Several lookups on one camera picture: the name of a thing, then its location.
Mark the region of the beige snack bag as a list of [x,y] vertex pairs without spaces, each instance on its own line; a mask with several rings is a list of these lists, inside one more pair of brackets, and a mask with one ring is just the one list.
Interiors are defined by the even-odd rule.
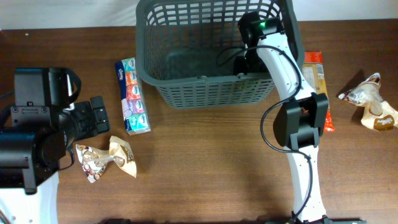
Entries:
[[397,111],[382,98],[380,87],[380,73],[374,73],[355,88],[338,95],[338,98],[364,107],[363,126],[374,131],[387,131],[397,128]]

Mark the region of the orange pasta packet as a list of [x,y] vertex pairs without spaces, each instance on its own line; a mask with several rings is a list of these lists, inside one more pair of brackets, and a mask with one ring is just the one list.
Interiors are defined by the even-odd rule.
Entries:
[[324,93],[328,96],[321,51],[310,51],[304,53],[302,74],[317,94]]

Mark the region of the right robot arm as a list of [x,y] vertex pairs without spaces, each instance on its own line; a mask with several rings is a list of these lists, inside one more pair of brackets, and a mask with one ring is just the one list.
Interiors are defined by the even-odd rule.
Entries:
[[272,17],[261,19],[258,12],[245,13],[238,22],[248,67],[263,63],[277,88],[280,101],[264,112],[279,112],[273,132],[278,145],[265,143],[287,155],[294,187],[290,223],[322,223],[326,218],[318,178],[317,157],[329,101],[318,94],[302,75],[291,53],[286,30]]

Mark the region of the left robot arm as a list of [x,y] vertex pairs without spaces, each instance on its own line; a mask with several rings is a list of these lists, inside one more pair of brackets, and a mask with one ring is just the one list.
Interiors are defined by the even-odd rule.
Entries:
[[108,132],[101,96],[77,102],[69,68],[17,68],[15,102],[1,111],[1,223],[57,223],[61,158],[73,143]]

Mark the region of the grey plastic shopping basket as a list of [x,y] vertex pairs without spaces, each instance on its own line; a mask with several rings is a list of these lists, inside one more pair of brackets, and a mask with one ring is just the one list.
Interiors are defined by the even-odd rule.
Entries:
[[136,8],[136,68],[176,109],[262,101],[273,89],[267,72],[235,72],[243,42],[238,22],[256,11],[278,18],[299,65],[304,49],[291,0],[140,1]]

